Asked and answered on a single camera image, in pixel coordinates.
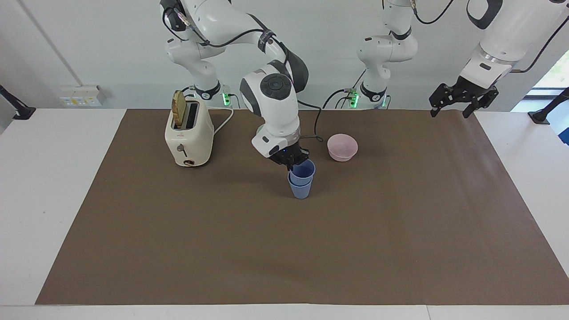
plastic cup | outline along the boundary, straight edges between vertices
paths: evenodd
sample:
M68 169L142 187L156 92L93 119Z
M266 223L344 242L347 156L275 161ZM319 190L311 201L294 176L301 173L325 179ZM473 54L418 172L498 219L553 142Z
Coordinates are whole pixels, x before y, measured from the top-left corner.
M347 134L337 134L328 140L328 153L338 162L349 161L357 150L357 141Z
M306 199L308 197L308 195L310 194L310 188L312 187L312 178L310 178L310 181L308 182L308 184L305 184L304 186L297 186L295 185L291 178L293 177L292 172L290 172L288 174L288 183L290 184L290 188L292 189L292 193L294 194L294 197L297 199Z
M316 173L316 166L310 159L303 163L293 166L289 174L290 181L296 186L305 186L312 182L312 178Z

electrical outlet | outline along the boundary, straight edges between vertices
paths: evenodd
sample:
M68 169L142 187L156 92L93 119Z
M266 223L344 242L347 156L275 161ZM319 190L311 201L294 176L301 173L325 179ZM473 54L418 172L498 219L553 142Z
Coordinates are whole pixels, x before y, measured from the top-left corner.
M59 100L64 106L103 106L105 95L96 85L62 87Z
M59 100L64 106L77 106L77 104L73 102L73 99L71 99L73 93L74 91L63 91L61 93Z
M86 90L77 90L73 93L71 100L75 102L78 106L88 106L89 103L85 99L85 95L87 94Z
M348 93L348 100L350 102L351 108L357 108L357 103L360 100L360 95L357 93L357 90L351 89Z
M87 91L85 101L87 101L89 106L103 106L106 101L106 97L97 87L95 87L95 89Z
M223 98L223 104L225 106L231 106L231 97L229 96L229 90L230 89L228 85L223 85L221 97Z

tabletop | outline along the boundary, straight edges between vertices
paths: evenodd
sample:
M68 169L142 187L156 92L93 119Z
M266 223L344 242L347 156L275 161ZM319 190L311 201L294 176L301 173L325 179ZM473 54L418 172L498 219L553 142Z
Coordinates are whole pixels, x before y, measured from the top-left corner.
M270 312L283 319L530 319L545 312L561 319L569 314L567 306L33 306L124 114L125 110L41 109L29 121L13 122L0 136L0 315L55 319L88 313L93 319L150 319L167 313L171 318L189 314L222 319L240 314L251 319ZM526 114L476 116L568 272L569 199L562 186L569 178L569 149L551 128L534 125Z

brown paper mat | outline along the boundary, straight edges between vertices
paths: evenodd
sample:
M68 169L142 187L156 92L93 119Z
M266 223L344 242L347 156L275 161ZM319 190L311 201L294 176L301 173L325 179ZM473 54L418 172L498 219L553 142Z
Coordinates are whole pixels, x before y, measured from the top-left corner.
M198 169L171 158L167 117L126 113L37 304L569 304L475 117L325 112L322 136L350 134L360 152L337 163L303 141L317 166L306 200L250 144L252 113L236 112ZM301 112L305 134L314 117Z

stacked blue cups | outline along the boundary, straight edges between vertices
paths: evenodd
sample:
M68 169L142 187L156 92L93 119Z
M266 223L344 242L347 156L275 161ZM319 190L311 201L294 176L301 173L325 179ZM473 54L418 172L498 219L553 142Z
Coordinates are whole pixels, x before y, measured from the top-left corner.
M308 197L314 173L316 173L316 166L311 160L306 160L292 168L292 171L288 173L288 183L294 197L297 199L306 199Z

